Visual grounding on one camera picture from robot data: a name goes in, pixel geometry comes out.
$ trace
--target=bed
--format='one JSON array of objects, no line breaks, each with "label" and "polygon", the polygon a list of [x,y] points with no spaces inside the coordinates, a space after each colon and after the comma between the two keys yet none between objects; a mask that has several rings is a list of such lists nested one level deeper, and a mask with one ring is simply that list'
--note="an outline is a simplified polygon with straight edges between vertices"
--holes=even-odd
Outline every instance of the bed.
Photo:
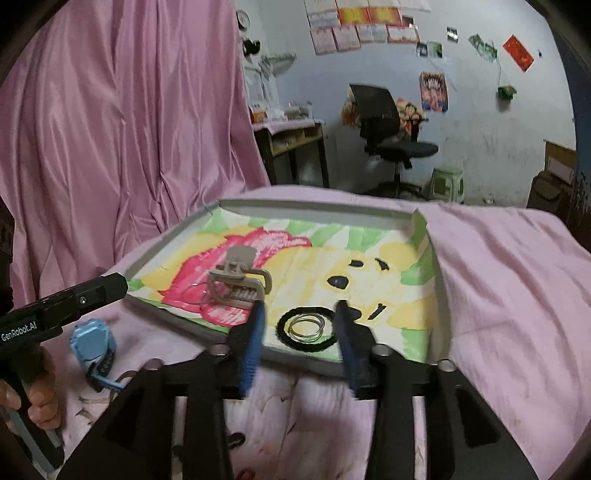
[{"label": "bed", "polygon": [[[554,216],[535,210],[465,207],[281,186],[243,197],[310,200],[413,212],[428,222],[449,300],[450,357],[504,422],[538,477],[560,466],[591,418],[591,255]],[[111,271],[125,271],[158,239]],[[197,355],[192,337],[128,301],[93,312],[118,342],[112,376],[149,358],[174,363]],[[68,339],[74,325],[47,342],[65,395],[63,431],[69,455],[89,430],[93,400]],[[246,443],[232,452],[235,472],[262,479],[362,479],[375,405],[355,401],[346,384],[264,364],[249,398],[226,405],[232,432]],[[419,448],[417,478],[424,477]]]}]

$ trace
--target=black mesh chair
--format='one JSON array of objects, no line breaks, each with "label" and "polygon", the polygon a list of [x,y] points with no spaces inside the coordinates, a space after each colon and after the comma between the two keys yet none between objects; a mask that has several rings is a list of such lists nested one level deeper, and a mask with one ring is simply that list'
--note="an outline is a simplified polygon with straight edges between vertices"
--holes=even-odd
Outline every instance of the black mesh chair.
[{"label": "black mesh chair", "polygon": [[400,164],[408,170],[413,167],[411,158],[431,157],[439,151],[435,144],[417,141],[421,120],[413,122],[411,139],[401,140],[397,137],[400,132],[400,116],[388,89],[372,85],[351,85],[351,90],[361,117],[360,136],[367,142],[365,151],[369,155],[379,155],[395,166],[394,181],[382,182],[377,189],[367,193],[398,198],[401,192],[411,192],[426,198],[420,187],[400,180]]}]

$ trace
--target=green paint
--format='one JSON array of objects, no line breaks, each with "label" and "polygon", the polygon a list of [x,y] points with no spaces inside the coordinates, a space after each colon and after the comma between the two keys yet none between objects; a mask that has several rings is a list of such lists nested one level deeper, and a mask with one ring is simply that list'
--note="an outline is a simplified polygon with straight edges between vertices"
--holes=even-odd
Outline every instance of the green paint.
[{"label": "green paint", "polygon": [[427,235],[427,220],[418,210],[413,213],[412,222],[414,224],[414,232],[407,245],[413,248],[418,248],[423,242],[423,238]]},{"label": "green paint", "polygon": [[265,226],[265,224],[268,221],[268,218],[251,217],[251,219],[248,221],[248,226],[251,226],[253,228],[260,228],[262,226]]},{"label": "green paint", "polygon": [[199,233],[212,233],[214,235],[219,235],[220,233],[224,233],[227,230],[230,230],[230,227],[223,219],[222,209],[218,208],[215,212],[213,212],[213,216],[209,219],[208,223],[201,229]]},{"label": "green paint", "polygon": [[352,226],[349,228],[347,250],[365,252],[368,248],[377,244],[384,236],[384,233],[384,230],[378,230],[377,228]]},{"label": "green paint", "polygon": [[145,287],[144,282],[142,282],[141,278],[135,278],[134,280],[127,281],[127,290],[128,291],[138,291],[139,289]]},{"label": "green paint", "polygon": [[198,325],[201,325],[202,327],[209,328],[210,330],[215,330],[217,332],[228,333],[230,331],[230,329],[228,327],[214,325],[213,323],[209,323],[207,320],[203,320],[203,319],[189,318],[189,319],[185,319],[185,320],[189,320],[193,323],[197,323]]},{"label": "green paint", "polygon": [[429,330],[408,330],[403,328],[401,331],[404,356],[415,362],[424,362],[427,358]]},{"label": "green paint", "polygon": [[409,286],[425,285],[425,283],[435,276],[433,261],[433,249],[429,245],[421,255],[421,258],[409,269],[400,274],[400,283]]},{"label": "green paint", "polygon": [[290,220],[290,223],[287,224],[285,229],[286,232],[289,232],[292,236],[301,235],[308,230],[311,230],[315,227],[315,223],[313,222],[303,222],[302,220]]},{"label": "green paint", "polygon": [[343,225],[338,225],[336,223],[326,225],[318,229],[314,235],[310,237],[310,242],[312,243],[313,247],[323,247],[328,240],[333,238],[342,229]]}]

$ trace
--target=black ring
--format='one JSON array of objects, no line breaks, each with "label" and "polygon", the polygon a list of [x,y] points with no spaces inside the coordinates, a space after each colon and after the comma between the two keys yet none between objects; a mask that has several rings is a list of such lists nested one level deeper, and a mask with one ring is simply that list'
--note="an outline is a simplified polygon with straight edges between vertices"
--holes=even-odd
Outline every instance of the black ring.
[{"label": "black ring", "polygon": [[295,309],[289,310],[288,312],[283,314],[283,316],[279,319],[279,322],[277,323],[277,338],[280,340],[281,343],[287,345],[290,348],[293,348],[294,350],[306,353],[321,352],[322,350],[326,350],[328,347],[336,343],[336,337],[334,333],[330,338],[320,343],[300,343],[296,342],[289,335],[287,335],[287,332],[285,331],[285,324],[287,323],[287,321],[295,317],[296,315],[301,315],[303,313],[318,313],[328,318],[331,322],[334,316],[334,312],[332,310],[324,307],[297,307]]}]

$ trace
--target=wooden shelf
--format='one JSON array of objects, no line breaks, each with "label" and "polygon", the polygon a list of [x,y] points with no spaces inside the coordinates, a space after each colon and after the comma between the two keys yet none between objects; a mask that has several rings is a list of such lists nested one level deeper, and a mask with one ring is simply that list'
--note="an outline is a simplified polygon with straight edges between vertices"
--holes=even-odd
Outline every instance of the wooden shelf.
[{"label": "wooden shelf", "polygon": [[288,146],[281,148],[273,148],[271,143],[271,154],[273,155],[273,157],[278,157],[279,155],[283,155],[284,153],[289,152],[289,150],[293,150],[294,148],[302,147],[303,145],[307,145],[308,143],[317,142],[321,138],[322,135],[316,135],[315,137],[307,137],[303,140],[294,142]]}]

